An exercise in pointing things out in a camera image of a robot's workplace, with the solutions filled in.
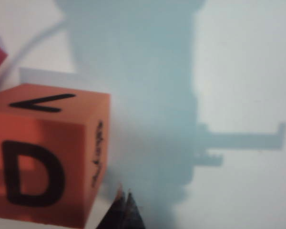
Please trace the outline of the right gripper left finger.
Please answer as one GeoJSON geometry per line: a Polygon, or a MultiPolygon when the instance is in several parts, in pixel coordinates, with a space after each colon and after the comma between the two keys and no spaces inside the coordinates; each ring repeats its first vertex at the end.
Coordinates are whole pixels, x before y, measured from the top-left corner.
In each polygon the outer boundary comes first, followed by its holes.
{"type": "Polygon", "coordinates": [[[97,229],[121,229],[125,206],[125,192],[120,184],[113,203],[98,224],[97,229]]]}

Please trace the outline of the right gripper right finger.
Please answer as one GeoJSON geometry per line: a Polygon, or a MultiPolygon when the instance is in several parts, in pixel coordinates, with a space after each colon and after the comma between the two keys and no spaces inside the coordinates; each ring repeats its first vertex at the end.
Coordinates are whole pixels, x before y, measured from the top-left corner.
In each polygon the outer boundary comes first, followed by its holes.
{"type": "Polygon", "coordinates": [[[143,219],[131,192],[128,194],[125,206],[125,228],[145,229],[143,219]]]}

